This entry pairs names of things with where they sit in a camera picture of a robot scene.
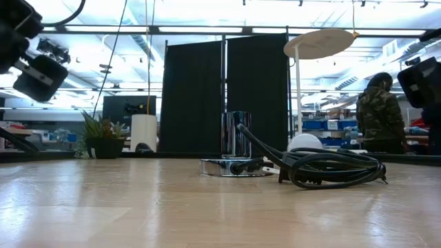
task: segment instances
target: dark hair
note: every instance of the dark hair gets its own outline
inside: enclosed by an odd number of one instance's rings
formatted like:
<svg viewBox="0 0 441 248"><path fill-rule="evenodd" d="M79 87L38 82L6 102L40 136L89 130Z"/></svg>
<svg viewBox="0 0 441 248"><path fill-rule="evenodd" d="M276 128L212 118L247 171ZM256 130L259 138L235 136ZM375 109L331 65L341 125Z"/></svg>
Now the dark hair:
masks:
<svg viewBox="0 0 441 248"><path fill-rule="evenodd" d="M369 80L367 86L378 87L383 81L392 81L392 76L387 72L377 73L371 80Z"/></svg>

